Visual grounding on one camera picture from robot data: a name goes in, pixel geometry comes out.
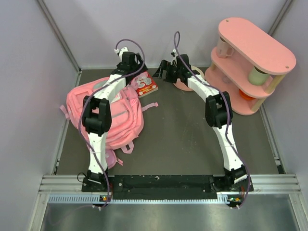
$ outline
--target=backpack strap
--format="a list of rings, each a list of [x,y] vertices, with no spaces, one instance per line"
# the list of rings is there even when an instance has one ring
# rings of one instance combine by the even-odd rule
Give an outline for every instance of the backpack strap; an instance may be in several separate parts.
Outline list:
[[[149,109],[150,107],[158,107],[158,103],[150,103],[144,107],[142,107],[142,111],[144,112],[145,110]]]
[[[134,149],[134,143],[133,143],[133,141],[129,142],[128,146],[129,146],[129,150],[127,150],[126,145],[125,145],[124,147],[122,147],[121,149],[122,149],[122,151],[123,151],[124,153],[126,153],[126,154],[131,154],[132,151],[133,151],[133,149]]]
[[[64,105],[61,105],[61,106],[60,106],[60,109],[61,109],[61,111],[64,113],[65,118],[66,118],[66,119],[69,119],[69,114],[68,114],[68,112],[67,112],[67,109],[64,107]]]

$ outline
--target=wall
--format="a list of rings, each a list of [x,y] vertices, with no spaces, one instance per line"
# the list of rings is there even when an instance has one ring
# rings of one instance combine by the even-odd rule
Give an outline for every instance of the wall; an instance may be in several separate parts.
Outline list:
[[[170,60],[173,35],[181,32],[179,50],[196,66],[209,66],[221,20],[244,17],[268,31],[285,0],[45,0],[82,68],[113,68],[115,44],[134,39],[146,63]]]
[[[0,2],[0,230],[27,230],[76,72],[35,0]]]
[[[274,37],[296,56],[293,71],[265,102],[284,166],[296,173],[308,203],[308,1],[296,0]]]

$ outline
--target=floor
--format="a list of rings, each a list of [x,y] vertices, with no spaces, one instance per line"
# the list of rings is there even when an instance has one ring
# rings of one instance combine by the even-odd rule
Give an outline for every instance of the floor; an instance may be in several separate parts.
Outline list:
[[[226,205],[109,205],[101,212],[48,206],[41,231],[299,231],[288,195],[251,195],[239,211]]]
[[[83,70],[80,85],[109,76],[111,70]],[[116,165],[110,175],[223,174],[223,157],[212,128],[205,121],[205,103],[194,92],[155,80],[158,91],[140,99],[142,105],[159,106],[143,113],[144,129],[134,140],[132,154],[116,150],[124,166]],[[250,116],[234,113],[233,134],[239,154],[251,174],[277,174],[260,112]],[[70,123],[57,175],[86,172],[90,156],[77,129]]]

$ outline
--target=shelf tier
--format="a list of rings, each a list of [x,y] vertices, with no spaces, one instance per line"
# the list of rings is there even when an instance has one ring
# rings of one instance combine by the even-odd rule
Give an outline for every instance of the shelf tier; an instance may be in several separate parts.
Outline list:
[[[234,51],[233,55],[228,58],[219,58],[215,47],[211,52],[211,59],[212,62],[246,95],[262,99],[269,97],[273,93],[265,92],[265,89],[273,80],[271,76],[261,86],[253,85],[248,81],[248,75],[254,66],[237,51]]]
[[[214,70],[208,68],[205,71],[205,79],[209,84],[217,87],[221,91],[227,91],[229,93],[233,111],[245,116],[255,113],[251,110],[251,107],[254,105],[256,100],[247,101],[243,99],[239,94],[238,87],[232,82],[225,83],[223,81],[224,77],[225,75],[217,68]]]
[[[259,27],[243,18],[227,18],[219,35],[261,71],[284,75],[296,64],[294,54]]]

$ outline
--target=pink backpack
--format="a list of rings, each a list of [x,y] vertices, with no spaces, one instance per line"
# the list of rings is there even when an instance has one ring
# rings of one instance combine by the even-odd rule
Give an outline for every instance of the pink backpack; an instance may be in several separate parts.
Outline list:
[[[108,78],[105,77],[83,84],[68,93],[66,99],[67,110],[63,105],[60,108],[65,113],[65,117],[70,119],[76,128],[78,128],[78,121],[82,111],[83,98],[101,88],[108,81]],[[142,108],[136,91],[130,85],[127,85],[116,95],[110,104],[112,123],[106,138],[108,168],[113,167],[116,162],[123,165],[123,161],[115,156],[113,150],[121,148],[124,153],[130,154],[132,152],[134,148],[132,141],[138,137],[143,129],[142,112],[153,106],[157,107],[158,104],[151,103]],[[81,133],[89,140],[84,126],[81,127]]]

